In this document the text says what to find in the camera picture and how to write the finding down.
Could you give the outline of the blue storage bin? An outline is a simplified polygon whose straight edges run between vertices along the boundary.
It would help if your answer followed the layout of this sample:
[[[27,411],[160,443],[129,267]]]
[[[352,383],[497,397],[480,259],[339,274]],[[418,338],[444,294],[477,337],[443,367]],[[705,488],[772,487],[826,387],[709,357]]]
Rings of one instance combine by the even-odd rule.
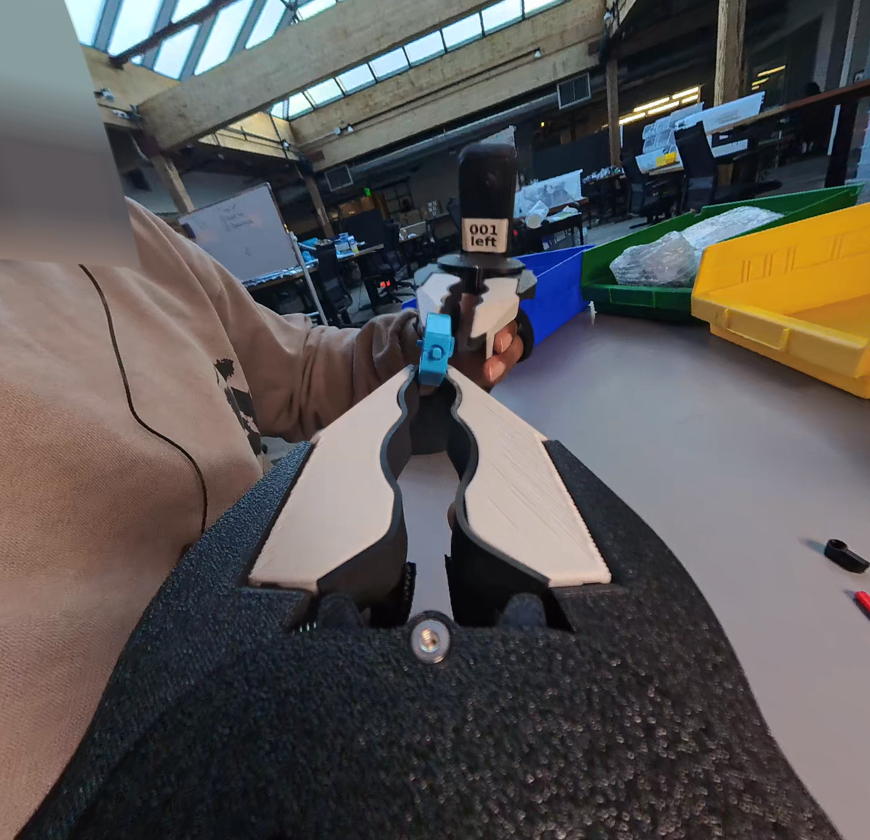
[[[534,296],[519,304],[531,324],[534,346],[588,309],[580,282],[582,261],[591,248],[566,247],[520,257],[537,277]]]

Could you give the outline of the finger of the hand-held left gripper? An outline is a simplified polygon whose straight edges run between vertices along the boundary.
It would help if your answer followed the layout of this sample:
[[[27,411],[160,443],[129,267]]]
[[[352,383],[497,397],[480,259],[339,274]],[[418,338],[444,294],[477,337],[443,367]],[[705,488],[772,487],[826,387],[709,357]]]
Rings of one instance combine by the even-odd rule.
[[[443,314],[451,322],[451,334],[458,334],[461,327],[463,280],[444,271],[432,272],[416,291],[419,327],[425,330],[430,314]]]
[[[470,343],[493,343],[495,335],[517,314],[519,307],[518,279],[486,279],[483,291],[473,309]]]

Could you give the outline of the person's left forearm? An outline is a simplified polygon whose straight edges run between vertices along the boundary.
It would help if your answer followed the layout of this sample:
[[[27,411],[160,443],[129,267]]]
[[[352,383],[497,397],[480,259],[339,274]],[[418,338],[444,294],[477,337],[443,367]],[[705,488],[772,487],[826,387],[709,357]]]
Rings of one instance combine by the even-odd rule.
[[[263,434],[309,440],[400,371],[419,363],[419,313],[385,314],[361,328],[310,327],[267,315],[246,369]]]

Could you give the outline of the black brick connector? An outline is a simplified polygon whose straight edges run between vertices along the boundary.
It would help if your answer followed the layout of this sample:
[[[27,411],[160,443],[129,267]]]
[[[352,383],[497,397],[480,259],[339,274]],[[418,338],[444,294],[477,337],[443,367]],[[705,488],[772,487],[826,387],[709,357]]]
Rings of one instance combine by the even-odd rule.
[[[823,550],[824,557],[844,571],[864,574],[869,568],[868,560],[852,551],[845,541],[829,539]]]

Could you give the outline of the green storage bin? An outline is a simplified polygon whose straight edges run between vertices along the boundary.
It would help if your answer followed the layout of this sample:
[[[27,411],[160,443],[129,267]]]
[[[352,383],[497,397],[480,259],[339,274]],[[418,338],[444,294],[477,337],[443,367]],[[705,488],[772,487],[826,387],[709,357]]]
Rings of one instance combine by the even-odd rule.
[[[756,207],[778,215],[776,220],[753,228],[750,233],[786,226],[819,215],[855,206],[864,182],[820,188],[798,193],[777,194],[746,201],[716,204],[689,211],[658,224],[645,226],[627,236],[596,247],[588,247],[581,263],[580,287],[583,298],[599,313],[638,317],[668,323],[697,323],[691,315],[691,286],[676,288],[652,284],[618,284],[611,263],[630,247],[645,246],[671,232],[707,222],[741,207]]]

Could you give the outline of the clear plastic bags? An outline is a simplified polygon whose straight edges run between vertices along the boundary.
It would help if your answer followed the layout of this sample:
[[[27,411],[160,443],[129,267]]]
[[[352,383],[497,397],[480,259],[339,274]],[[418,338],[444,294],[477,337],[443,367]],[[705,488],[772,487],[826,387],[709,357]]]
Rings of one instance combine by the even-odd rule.
[[[708,247],[783,217],[757,206],[738,206],[646,245],[627,247],[611,262],[610,270],[621,286],[691,288]]]

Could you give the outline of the light blue brick piece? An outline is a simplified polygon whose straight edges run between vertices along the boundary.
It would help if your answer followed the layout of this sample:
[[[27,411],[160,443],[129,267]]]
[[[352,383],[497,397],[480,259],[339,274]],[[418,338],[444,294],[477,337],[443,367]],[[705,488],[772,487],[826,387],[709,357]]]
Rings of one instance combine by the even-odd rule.
[[[437,389],[447,376],[454,350],[452,322],[449,314],[429,312],[425,319],[417,372],[420,387]]]

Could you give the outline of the white rolling whiteboard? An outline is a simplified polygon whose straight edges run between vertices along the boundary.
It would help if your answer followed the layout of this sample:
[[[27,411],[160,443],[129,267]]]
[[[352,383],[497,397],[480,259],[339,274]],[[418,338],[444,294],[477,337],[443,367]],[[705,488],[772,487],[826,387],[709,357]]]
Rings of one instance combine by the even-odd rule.
[[[280,215],[271,186],[264,182],[211,205],[182,214],[184,234],[245,286],[269,285],[301,276],[321,324],[327,324],[297,237]]]

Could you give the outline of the yellow storage bin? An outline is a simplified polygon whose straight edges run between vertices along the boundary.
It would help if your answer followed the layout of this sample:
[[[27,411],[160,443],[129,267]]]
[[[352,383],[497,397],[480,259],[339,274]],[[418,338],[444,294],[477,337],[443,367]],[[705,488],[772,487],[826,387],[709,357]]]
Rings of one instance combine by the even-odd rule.
[[[725,341],[868,399],[868,204],[709,247],[691,313]]]

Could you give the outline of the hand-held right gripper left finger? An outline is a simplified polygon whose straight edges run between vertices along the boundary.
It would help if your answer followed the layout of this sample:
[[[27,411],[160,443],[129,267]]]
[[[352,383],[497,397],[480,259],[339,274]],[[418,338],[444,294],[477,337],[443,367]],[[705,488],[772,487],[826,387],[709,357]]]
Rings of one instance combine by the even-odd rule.
[[[325,591],[327,577],[384,538],[395,492],[381,463],[414,367],[318,432],[250,573],[253,586]]]

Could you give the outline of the black office chair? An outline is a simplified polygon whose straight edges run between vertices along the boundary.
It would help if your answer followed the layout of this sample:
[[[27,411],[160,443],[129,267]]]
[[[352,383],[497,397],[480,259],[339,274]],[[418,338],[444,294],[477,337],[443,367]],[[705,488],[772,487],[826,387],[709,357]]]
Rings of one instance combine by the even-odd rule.
[[[677,129],[674,134],[684,172],[682,208],[700,211],[712,205],[719,185],[719,172],[702,121]]]

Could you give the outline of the dark background desk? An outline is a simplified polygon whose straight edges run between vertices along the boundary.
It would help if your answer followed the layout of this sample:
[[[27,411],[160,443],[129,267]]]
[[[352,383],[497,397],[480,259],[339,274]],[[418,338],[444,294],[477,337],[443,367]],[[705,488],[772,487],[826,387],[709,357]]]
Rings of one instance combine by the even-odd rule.
[[[302,262],[244,280],[256,302],[317,325],[349,326],[411,297],[402,265],[382,244],[310,240],[298,248]]]

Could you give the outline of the wooden background desk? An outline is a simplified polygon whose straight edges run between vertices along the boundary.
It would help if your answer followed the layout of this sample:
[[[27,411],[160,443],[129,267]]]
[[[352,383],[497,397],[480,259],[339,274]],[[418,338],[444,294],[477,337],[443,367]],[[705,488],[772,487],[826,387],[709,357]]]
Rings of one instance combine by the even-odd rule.
[[[745,118],[738,115],[761,95],[716,106],[676,122],[674,138],[701,135],[713,158],[742,159],[773,147],[790,147],[810,128],[820,129],[819,151],[828,160],[825,186],[844,185],[849,168],[857,113],[869,96],[867,77],[851,85],[761,110]]]

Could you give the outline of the person's left hand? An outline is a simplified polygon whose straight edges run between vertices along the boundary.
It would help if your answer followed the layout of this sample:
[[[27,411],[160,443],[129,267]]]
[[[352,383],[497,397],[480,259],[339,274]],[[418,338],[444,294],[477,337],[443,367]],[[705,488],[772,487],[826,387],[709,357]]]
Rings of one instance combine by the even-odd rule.
[[[525,346],[514,321],[495,335],[491,356],[486,357],[484,349],[461,350],[451,357],[450,365],[489,392],[515,368],[524,352]]]

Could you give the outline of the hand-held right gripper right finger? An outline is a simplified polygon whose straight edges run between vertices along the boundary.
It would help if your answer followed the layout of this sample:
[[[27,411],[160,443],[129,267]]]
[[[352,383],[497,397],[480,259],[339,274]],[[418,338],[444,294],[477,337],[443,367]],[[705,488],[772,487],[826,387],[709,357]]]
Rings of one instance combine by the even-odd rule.
[[[545,587],[610,584],[611,571],[551,459],[547,438],[456,368],[452,414],[470,435],[457,523],[488,555]]]

